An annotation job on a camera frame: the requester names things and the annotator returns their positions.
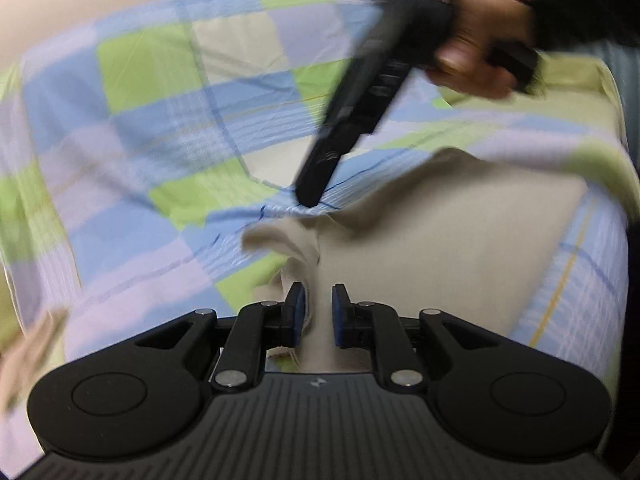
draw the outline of black handheld device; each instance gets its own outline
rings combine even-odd
[[[376,0],[382,15],[360,41],[325,111],[318,138],[294,183],[298,202],[318,205],[343,155],[372,134],[409,72],[435,66],[434,53],[450,38],[456,8],[442,0]],[[488,62],[509,70],[524,91],[538,54],[521,43],[497,43]]]
[[[615,478],[587,371],[438,310],[332,300],[335,343],[370,372],[265,372],[300,341],[300,283],[234,318],[196,310],[44,376],[28,415],[46,454],[20,480]]]

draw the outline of human hand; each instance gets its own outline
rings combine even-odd
[[[517,0],[452,0],[457,7],[454,36],[436,52],[438,68],[426,70],[434,84],[460,93],[503,99],[516,79],[485,59],[495,41],[532,43],[533,16]]]

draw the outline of fabric fold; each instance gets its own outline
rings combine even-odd
[[[305,284],[305,330],[292,354],[298,370],[361,371],[370,368],[367,352],[334,346],[335,283],[352,301],[386,303],[400,316],[439,308],[506,335],[541,285],[585,190],[577,176],[448,148],[341,211],[251,227],[242,246],[289,257],[255,291],[260,298],[280,300],[292,282]]]

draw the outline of plaid fabric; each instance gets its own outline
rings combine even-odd
[[[231,316],[282,264],[242,254],[244,227],[341,208],[455,146],[594,182],[512,336],[605,378],[625,308],[626,217],[640,211],[610,137],[453,110],[416,74],[324,202],[294,203],[289,153],[305,149],[376,13],[363,0],[160,0],[0,74],[0,250],[20,322],[70,306],[62,362],[198,307]],[[37,449],[19,406],[0,423],[0,468],[20,471]]]

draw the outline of blue square pattern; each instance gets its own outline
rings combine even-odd
[[[544,132],[557,132],[559,134],[586,134],[589,132],[589,127],[585,124],[529,114],[525,115],[521,120],[514,122],[511,126],[513,128],[542,130]]]
[[[119,341],[124,341],[125,339],[142,332],[146,332],[147,330],[171,321],[172,319],[188,314],[197,308],[212,308],[216,311],[216,315],[218,317],[230,317],[236,315],[228,304],[226,304],[226,301],[222,298],[222,295],[218,290],[214,286],[209,286],[204,290],[197,292],[193,296],[184,298],[183,300],[159,304],[149,310],[146,315],[135,324],[128,325],[119,330],[112,330],[101,337],[92,338],[87,345],[77,348],[72,355],[68,355],[67,357],[72,360],[78,359],[92,352],[97,352],[107,346]]]
[[[548,269],[543,276],[542,285],[536,291],[533,298],[531,298],[531,301],[527,305],[524,314],[520,317],[518,323],[509,334],[509,338],[525,345],[529,344],[531,337],[536,331],[549,305],[549,302],[553,297],[553,294],[558,286],[558,278],[562,275],[569,257],[570,254],[566,251],[559,250],[555,252],[554,256],[551,259],[551,262],[549,263]],[[558,325],[560,330],[565,329],[561,317],[554,316],[554,323]],[[545,346],[545,351],[553,353],[557,351],[558,342],[553,341],[553,338],[550,339],[552,344],[549,345],[549,343],[547,343]]]
[[[262,205],[255,205],[214,211],[207,216],[203,227],[188,224],[180,237],[191,252],[198,256],[215,246],[222,237],[239,236],[247,225],[260,220],[261,209]]]
[[[537,348],[601,377],[621,335],[624,310],[625,300],[612,296],[593,269],[576,260]]]
[[[451,109],[439,109],[425,101],[399,99],[387,112],[385,119],[397,122],[423,123],[459,118],[460,112]]]
[[[302,103],[283,104],[225,121],[234,149],[241,154],[313,135],[317,125]]]
[[[430,156],[421,150],[394,148],[372,150],[349,158],[338,166],[322,201],[333,208],[343,208]]]
[[[179,22],[174,0],[158,0],[132,9],[114,12],[95,23],[100,41],[135,32],[142,28],[158,27]]]
[[[24,86],[24,101],[36,152],[41,155],[76,128],[106,121],[94,48],[50,65]]]
[[[423,71],[414,69],[410,72],[401,90],[398,92],[398,98],[416,102],[431,103],[434,99],[441,97],[438,87],[432,84]]]
[[[199,89],[122,112],[113,121],[126,152],[136,153],[181,130],[207,127],[215,115]]]
[[[246,221],[245,226],[257,222]],[[212,282],[218,282],[259,259],[263,254],[247,254],[240,244],[241,223],[237,232],[222,234],[216,222],[208,222],[200,233],[192,231],[182,239],[193,252],[202,269]]]
[[[279,105],[300,102],[300,92],[291,72],[276,72],[236,79],[206,88],[210,106],[217,109],[225,123],[233,117]]]
[[[206,170],[235,156],[215,124],[190,128],[153,142],[129,158],[146,190]]]
[[[82,285],[177,237],[171,222],[143,199],[122,200],[69,233]]]
[[[176,0],[176,4],[181,7],[181,14],[192,22],[262,10],[260,0]]]
[[[576,248],[578,234],[586,215],[590,214],[584,240]],[[574,219],[560,243],[562,250],[576,252],[596,275],[616,294],[626,291],[628,282],[626,221],[620,205],[595,186],[590,186],[583,197]]]
[[[342,15],[344,28],[353,41],[361,40],[382,13],[374,4],[338,4],[337,7]]]
[[[293,68],[345,59],[350,55],[353,39],[333,4],[272,9],[269,16]]]

